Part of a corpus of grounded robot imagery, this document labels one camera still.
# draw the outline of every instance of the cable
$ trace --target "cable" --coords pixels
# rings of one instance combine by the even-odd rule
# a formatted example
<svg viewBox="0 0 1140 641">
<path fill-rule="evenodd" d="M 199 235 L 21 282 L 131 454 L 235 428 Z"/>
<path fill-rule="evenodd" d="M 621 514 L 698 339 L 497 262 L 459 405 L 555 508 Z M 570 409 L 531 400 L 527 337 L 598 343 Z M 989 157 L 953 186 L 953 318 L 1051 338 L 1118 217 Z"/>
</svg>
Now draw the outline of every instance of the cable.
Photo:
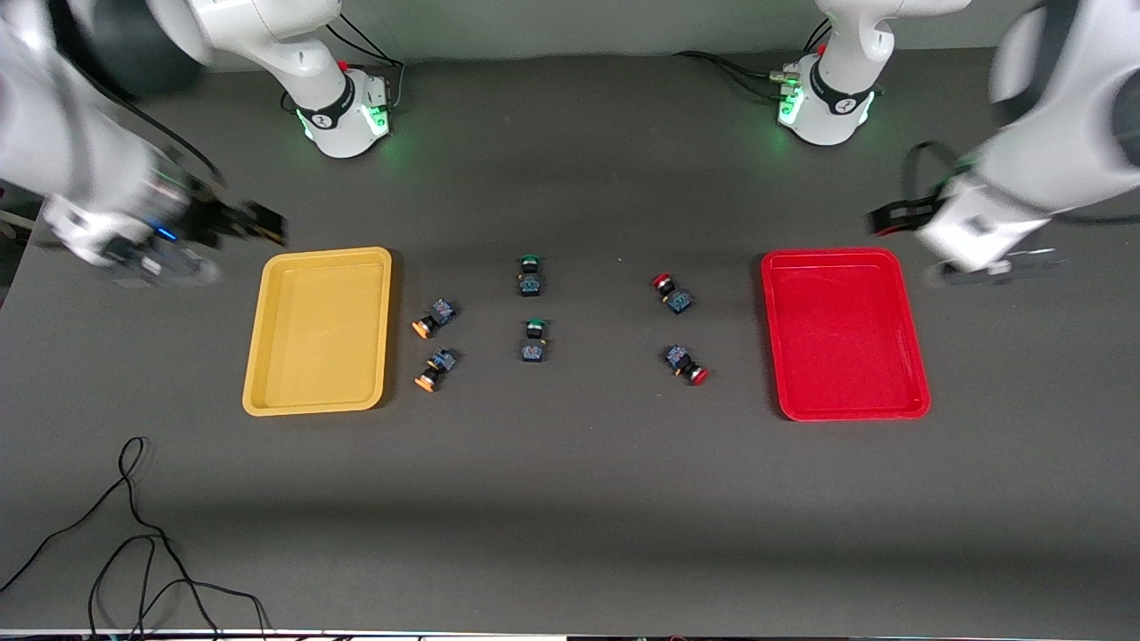
<svg viewBox="0 0 1140 641">
<path fill-rule="evenodd" d="M 352 31 L 357 32 L 357 35 L 359 35 L 360 38 L 363 38 L 364 41 L 367 42 L 369 47 L 372 47 L 373 49 L 375 49 L 376 52 L 380 54 L 380 56 L 383 59 L 392 63 L 393 65 L 404 66 L 404 63 L 401 63 L 400 60 L 397 60 L 396 58 L 388 57 L 388 54 L 385 54 L 383 49 L 381 49 L 380 47 L 377 47 L 376 43 L 373 42 L 370 38 L 368 38 L 367 35 L 364 34 L 363 31 L 360 31 L 359 29 L 357 29 L 357 26 L 355 24 L 352 24 L 352 21 L 350 21 L 348 18 L 348 16 L 345 16 L 344 14 L 341 14 L 341 19 L 344 21 L 344 24 L 349 25 L 349 29 L 351 29 Z"/>
<path fill-rule="evenodd" d="M 807 36 L 807 41 L 804 43 L 804 51 L 805 52 L 809 51 L 812 49 L 812 44 L 819 41 L 816 35 L 819 35 L 819 38 L 823 38 L 830 30 L 831 30 L 831 21 L 829 18 L 823 18 L 823 21 L 815 26 L 815 30 L 812 31 L 812 35 Z"/>
<path fill-rule="evenodd" d="M 95 87 L 95 89 L 99 94 L 103 94 L 103 96 L 105 98 L 107 98 L 112 103 L 115 103 L 120 107 L 123 107 L 124 109 L 131 112 L 132 114 L 135 114 L 136 117 L 138 117 L 142 122 L 149 124 L 150 127 L 157 129 L 163 135 L 165 135 L 168 138 L 170 138 L 174 143 L 178 143 L 178 145 L 180 147 L 182 147 L 184 149 L 186 149 L 187 152 L 189 152 L 190 155 L 193 155 L 194 157 L 198 159 L 202 162 L 202 164 L 206 165 L 206 169 L 210 170 L 210 175 L 213 178 L 214 182 L 217 182 L 218 185 L 220 185 L 222 187 L 226 187 L 226 177 L 222 176 L 221 170 L 218 169 L 218 165 L 214 164 L 213 161 L 211 161 L 209 159 L 209 156 L 206 156 L 205 154 L 203 154 L 201 149 L 198 149 L 194 145 L 189 144 L 189 141 L 187 141 L 186 138 L 182 138 L 177 132 L 174 132 L 172 129 L 170 129 L 165 124 L 158 122 L 157 120 L 155 120 L 154 117 L 152 117 L 149 114 L 147 114 L 142 109 L 136 107 L 129 100 L 123 99 L 121 96 L 119 96 L 117 94 L 115 94 L 111 89 L 107 89 L 106 87 L 104 87 L 104 84 L 101 82 L 99 82 L 98 80 L 91 78 L 91 74 L 87 73 L 87 71 L 81 65 L 73 64 L 71 66 L 72 66 L 72 68 L 74 68 L 75 71 L 78 71 L 80 73 L 80 75 L 82 75 L 89 83 L 91 83 L 91 87 Z"/>
<path fill-rule="evenodd" d="M 335 36 L 337 40 L 340 40 L 341 42 L 343 42 L 343 43 L 348 44 L 349 47 L 356 49 L 357 51 L 360 51 L 361 54 L 372 56 L 373 58 L 376 58 L 377 60 L 383 60 L 383 62 L 388 63 L 390 66 L 394 66 L 394 67 L 399 67 L 400 68 L 400 75 L 399 75 L 398 80 L 396 81 L 396 99 L 394 100 L 390 100 L 390 105 L 388 106 L 388 108 L 396 108 L 396 107 L 398 107 L 400 105 L 400 100 L 404 99 L 404 73 L 405 73 L 405 71 L 407 71 L 407 65 L 405 65 L 402 60 L 398 60 L 396 58 L 390 57 L 388 54 L 385 54 L 384 50 L 381 49 L 380 47 L 377 47 L 376 43 L 373 42 L 370 38 L 368 38 L 367 35 L 365 35 L 365 33 L 363 31 L 360 31 L 357 27 L 357 25 L 353 24 L 352 21 L 350 21 L 348 18 L 348 16 L 344 16 L 342 14 L 341 15 L 341 19 L 344 21 L 344 24 L 349 25 L 349 29 L 351 29 L 352 31 L 355 31 L 356 34 L 359 35 L 361 39 L 364 39 L 364 41 L 367 42 L 368 46 L 372 47 L 375 51 L 369 51 L 369 50 L 365 49 L 364 47 L 360 47 L 356 42 L 352 42 L 352 41 L 348 40 L 343 35 L 341 35 L 340 33 L 337 33 L 336 30 L 334 30 L 331 25 L 325 25 L 325 29 L 327 29 L 328 32 L 332 33 L 333 36 Z M 279 104 L 280 104 L 282 109 L 285 109 L 285 98 L 284 97 L 282 97 Z"/>
<path fill-rule="evenodd" d="M 903 171 L 902 171 L 902 184 L 903 184 L 903 198 L 907 201 L 919 200 L 918 193 L 918 171 L 919 171 L 919 160 L 921 160 L 922 152 L 929 149 L 931 154 L 938 157 L 946 169 L 953 169 L 958 165 L 959 154 L 952 147 L 945 143 L 938 140 L 923 140 L 918 145 L 914 145 L 906 152 L 906 157 L 903 159 Z"/>
<path fill-rule="evenodd" d="M 676 54 L 674 54 L 674 56 L 682 56 L 682 57 L 686 57 L 686 58 L 700 58 L 702 60 L 708 60 L 708 62 L 710 62 L 710 63 L 712 63 L 712 64 L 715 64 L 717 66 L 724 66 L 724 67 L 731 68 L 732 71 L 734 71 L 734 72 L 736 72 L 736 73 L 739 73 L 741 75 L 747 75 L 748 78 L 756 78 L 756 79 L 760 79 L 760 80 L 767 80 L 768 79 L 768 74 L 766 74 L 766 73 L 760 73 L 758 71 L 752 71 L 752 70 L 750 70 L 750 68 L 748 68 L 748 67 L 746 67 L 743 65 L 739 65 L 739 64 L 730 60 L 728 58 L 725 58 L 723 56 L 717 56 L 716 54 L 709 54 L 708 51 L 694 51 L 694 50 L 690 49 L 690 50 L 685 50 L 685 51 L 677 51 Z"/>
<path fill-rule="evenodd" d="M 829 33 L 831 33 L 831 25 L 830 25 L 830 24 L 828 25 L 828 29 L 823 30 L 823 33 L 821 33 L 821 34 L 820 34 L 819 36 L 816 36 L 816 38 L 815 38 L 815 40 L 812 40 L 812 41 L 811 41 L 811 43 L 808 43 L 807 48 L 806 48 L 806 49 L 804 49 L 804 52 L 806 54 L 806 52 L 809 52 L 809 51 L 811 51 L 812 49 L 815 49 L 815 47 L 816 47 L 816 46 L 817 46 L 817 44 L 819 44 L 820 42 L 822 42 L 822 41 L 823 41 L 823 39 L 824 39 L 824 38 L 825 38 L 825 36 L 826 36 L 826 35 L 828 35 Z"/>
<path fill-rule="evenodd" d="M 131 464 L 130 468 L 128 468 L 128 470 L 127 470 L 128 474 L 131 473 L 132 471 L 135 471 L 135 465 L 136 464 L 138 464 L 137 460 L 135 461 L 135 463 Z M 27 571 L 27 568 L 30 568 L 32 566 L 32 563 L 35 562 L 35 559 L 38 559 L 40 557 L 40 552 L 43 552 L 43 549 L 48 546 L 48 543 L 51 543 L 52 538 L 59 536 L 60 534 L 65 534 L 67 532 L 71 532 L 72 529 L 75 529 L 76 527 L 79 527 L 80 525 L 82 525 L 83 521 L 85 521 L 87 519 L 89 519 L 91 517 L 91 514 L 93 514 L 96 512 L 96 510 L 98 510 L 99 508 L 103 506 L 103 503 L 107 500 L 108 496 L 111 496 L 111 493 L 113 493 L 114 490 L 119 489 L 119 486 L 123 485 L 124 482 L 127 482 L 127 474 L 123 474 L 122 477 L 120 477 L 119 480 L 116 480 L 111 487 L 108 487 L 106 489 L 106 492 L 104 492 L 103 495 L 99 496 L 98 501 L 95 502 L 95 505 L 91 505 L 91 509 L 88 510 L 87 512 L 84 512 L 83 516 L 79 518 L 79 520 L 76 520 L 75 522 L 73 522 L 72 525 L 70 525 L 70 526 L 67 526 L 67 527 L 65 527 L 63 529 L 59 529 L 59 530 L 56 530 L 56 532 L 49 534 L 40 543 L 40 546 L 35 549 L 35 552 L 32 552 L 32 555 L 28 557 L 26 561 L 24 561 L 24 565 L 21 566 L 21 568 L 18 570 L 16 570 L 16 574 L 11 575 L 11 578 L 9 578 L 7 582 L 5 582 L 3 586 L 0 586 L 0 594 L 3 594 L 5 591 L 7 591 L 9 587 L 11 587 L 13 583 L 16 583 L 16 579 L 18 579 L 21 577 L 21 575 L 23 575 L 25 571 Z"/>
<path fill-rule="evenodd" d="M 360 51 L 361 54 L 365 54 L 367 56 L 372 56 L 373 58 L 376 58 L 377 60 L 383 60 L 383 62 L 388 63 L 390 66 L 393 66 L 393 67 L 398 67 L 398 66 L 402 66 L 404 65 L 404 63 L 401 63 L 399 60 L 396 60 L 393 58 L 389 58 L 384 54 L 376 54 L 376 52 L 369 51 L 369 50 L 365 49 L 364 47 L 357 44 L 356 42 L 352 42 L 351 40 L 344 38 L 340 33 L 336 33 L 336 30 L 333 29 L 332 25 L 325 25 L 325 29 L 327 29 L 328 32 L 332 33 L 333 36 L 335 36 L 337 40 L 340 40 L 341 42 L 343 42 L 343 43 L 348 44 L 349 47 L 356 49 L 357 51 Z"/>
<path fill-rule="evenodd" d="M 404 72 L 407 71 L 406 65 L 400 65 L 400 78 L 396 81 L 396 100 L 392 100 L 391 108 L 400 106 L 400 100 L 404 99 Z"/>
<path fill-rule="evenodd" d="M 129 463 L 128 463 L 129 454 L 131 453 L 132 448 L 135 449 L 133 457 L 131 457 L 129 460 Z M 119 462 L 117 462 L 119 463 L 119 479 L 114 484 L 112 484 L 111 487 L 108 487 L 99 496 L 99 498 L 95 502 L 95 504 L 82 517 L 80 517 L 79 520 L 76 520 L 75 522 L 73 522 L 72 525 L 70 525 L 70 526 L 67 526 L 67 527 L 65 527 L 63 529 L 59 529 L 59 530 L 54 532 L 50 535 L 48 535 L 40 543 L 40 545 L 35 549 L 35 551 L 32 552 L 32 555 L 27 559 L 27 561 L 25 561 L 24 565 L 21 566 L 21 568 L 18 570 L 16 570 L 16 574 L 14 574 L 11 576 L 11 578 L 9 578 L 3 584 L 3 586 L 0 586 L 0 593 L 3 593 L 6 590 L 8 590 L 16 582 L 16 579 L 18 579 L 32 566 L 32 563 L 35 562 L 35 560 L 39 558 L 40 553 L 43 551 L 44 547 L 47 547 L 48 543 L 50 543 L 52 538 L 55 538 L 56 536 L 59 536 L 59 535 L 62 535 L 62 534 L 64 534 L 64 533 L 66 533 L 66 532 L 68 532 L 71 529 L 74 529 L 75 527 L 79 527 L 88 518 L 90 518 L 91 514 L 93 514 L 100 506 L 103 506 L 104 502 L 106 502 L 107 497 L 111 496 L 111 494 L 113 492 L 115 492 L 116 489 L 119 489 L 121 486 L 125 485 L 127 486 L 127 490 L 128 490 L 128 504 L 130 506 L 131 517 L 135 519 L 135 521 L 138 525 L 140 525 L 140 526 L 149 529 L 150 532 L 148 534 L 137 534 L 137 535 L 130 536 L 125 541 L 123 541 L 122 543 L 120 543 L 119 547 L 115 549 L 115 551 L 111 554 L 111 557 L 107 559 L 107 561 L 99 569 L 99 574 L 96 576 L 95 583 L 92 583 L 92 585 L 91 585 L 91 591 L 88 593 L 88 601 L 87 601 L 87 616 L 88 616 L 88 625 L 89 625 L 90 632 L 91 632 L 91 638 L 93 639 L 97 635 L 97 630 L 96 630 L 96 624 L 95 624 L 95 602 L 96 602 L 96 598 L 97 598 L 97 595 L 99 593 L 99 587 L 103 585 L 104 578 L 106 577 L 107 573 L 111 570 L 111 567 L 114 565 L 115 560 L 128 547 L 130 547 L 136 542 L 145 541 L 149 545 L 149 551 L 147 553 L 146 567 L 144 569 L 142 590 L 141 590 L 141 593 L 139 595 L 138 622 L 135 624 L 135 627 L 131 628 L 130 634 L 127 636 L 128 641 L 133 641 L 133 639 L 135 639 L 135 631 L 136 630 L 139 631 L 138 639 L 142 639 L 145 636 L 145 632 L 146 632 L 145 619 L 146 619 L 146 616 L 150 612 L 150 609 L 154 608 L 155 603 L 157 603 L 158 599 L 170 587 L 172 587 L 174 585 L 179 585 L 179 584 L 186 584 L 186 585 L 189 586 L 190 594 L 194 597 L 194 602 L 195 602 L 195 606 L 197 607 L 198 614 L 202 616 L 202 619 L 205 620 L 205 623 L 210 626 L 211 631 L 213 631 L 213 633 L 214 633 L 215 636 L 218 634 L 220 634 L 220 628 L 214 623 L 214 620 L 210 617 L 210 614 L 206 611 L 205 605 L 202 602 L 202 595 L 199 594 L 198 589 L 202 587 L 202 589 L 205 589 L 205 590 L 213 590 L 215 592 L 222 592 L 225 594 L 229 594 L 229 595 L 233 595 L 233 597 L 241 597 L 243 599 L 249 599 L 254 605 L 254 608 L 255 608 L 256 614 L 258 614 L 258 623 L 261 626 L 261 635 L 262 635 L 262 639 L 264 639 L 266 628 L 267 628 L 267 626 L 269 624 L 269 616 L 266 612 L 264 606 L 261 603 L 261 600 L 259 600 L 253 594 L 249 594 L 246 592 L 241 592 L 241 591 L 237 591 L 237 590 L 231 590 L 229 587 L 222 587 L 220 585 L 214 585 L 214 584 L 211 584 L 211 583 L 199 582 L 199 581 L 195 581 L 195 579 L 190 578 L 190 576 L 187 573 L 186 566 L 182 562 L 181 558 L 178 555 L 177 552 L 174 552 L 172 543 L 171 543 L 171 539 L 170 539 L 170 536 L 166 534 L 166 532 L 164 529 L 162 529 L 160 526 L 154 525 L 154 524 L 147 521 L 146 519 L 144 519 L 142 516 L 141 516 L 141 513 L 139 513 L 139 509 L 138 509 L 138 495 L 136 493 L 135 480 L 131 478 L 131 474 L 133 473 L 135 469 L 138 466 L 139 461 L 142 459 L 142 453 L 145 451 L 146 451 L 146 440 L 142 437 L 132 437 L 132 438 L 128 439 L 127 443 L 123 444 L 123 448 L 119 453 Z M 163 550 L 165 550 L 166 554 L 170 557 L 170 559 L 178 567 L 178 573 L 181 576 L 180 576 L 180 578 L 177 578 L 177 579 L 168 583 L 162 590 L 158 591 L 158 593 L 147 605 L 146 603 L 147 587 L 149 585 L 150 570 L 152 570 L 152 568 L 154 566 L 154 558 L 155 558 L 155 553 L 157 552 L 158 543 L 162 543 Z"/>
<path fill-rule="evenodd" d="M 682 56 L 682 57 L 686 57 L 686 58 L 698 58 L 698 59 L 702 59 L 702 60 L 708 60 L 708 62 L 712 63 L 714 65 L 716 65 L 717 68 L 719 68 L 720 71 L 723 71 L 725 73 L 725 75 L 727 75 L 728 79 L 732 80 L 736 86 L 741 87 L 742 89 L 744 89 L 749 94 L 751 94 L 754 96 L 758 96 L 760 98 L 765 98 L 767 100 L 779 102 L 779 100 L 783 99 L 783 97 L 780 96 L 780 95 L 777 95 L 777 94 L 769 94 L 769 92 L 766 92 L 766 91 L 762 91 L 762 90 L 757 89 L 756 87 L 752 87 L 751 84 L 749 84 L 746 81 L 746 79 L 752 79 L 752 80 L 760 80 L 760 79 L 763 79 L 763 80 L 767 80 L 768 75 L 766 73 L 759 73 L 759 72 L 752 71 L 752 70 L 750 70 L 748 67 L 738 65 L 736 63 L 734 63 L 734 62 L 732 62 L 732 60 L 730 60 L 727 58 L 723 58 L 720 56 L 717 56 L 715 54 L 709 54 L 709 52 L 706 52 L 706 51 L 678 51 L 678 52 L 674 54 L 674 56 Z"/>
</svg>

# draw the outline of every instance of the table surface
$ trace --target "table surface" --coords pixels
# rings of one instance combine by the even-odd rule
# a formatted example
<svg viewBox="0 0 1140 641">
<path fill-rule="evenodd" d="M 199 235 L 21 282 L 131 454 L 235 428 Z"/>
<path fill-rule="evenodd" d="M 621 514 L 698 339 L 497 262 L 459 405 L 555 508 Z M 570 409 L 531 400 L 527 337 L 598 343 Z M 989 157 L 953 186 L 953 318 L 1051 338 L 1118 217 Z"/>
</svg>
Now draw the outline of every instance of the table surface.
<svg viewBox="0 0 1140 641">
<path fill-rule="evenodd" d="M 911 145 L 993 132 L 990 55 L 898 55 L 839 148 L 797 141 L 681 58 L 416 65 L 393 137 L 349 161 L 310 146 L 266 74 L 152 106 L 234 194 L 290 218 L 292 250 L 392 250 L 386 397 L 243 412 L 267 243 L 212 254 L 215 286 L 153 291 L 31 249 L 0 311 L 0 575 L 142 435 L 144 514 L 196 578 L 258 594 L 278 628 L 1134 639 L 1140 229 L 1057 225 L 1066 276 L 931 287 L 913 237 L 863 226 L 898 197 Z M 903 262 L 933 409 L 792 423 L 758 259 L 869 244 Z M 531 252 L 547 291 L 522 299 Z M 665 270 L 698 300 L 683 316 L 649 289 Z M 407 324 L 438 297 L 464 314 L 427 343 Z M 542 365 L 515 359 L 535 316 Z M 707 386 L 669 375 L 673 342 L 712 368 Z M 427 395 L 412 379 L 437 343 L 464 358 Z M 0 627 L 85 626 L 96 573 L 137 532 L 124 501 L 0 597 Z M 132 623 L 144 558 L 108 576 L 111 624 Z M 255 625 L 246 602 L 207 606 Z M 203 627 L 185 593 L 160 609 L 155 624 Z"/>
</svg>

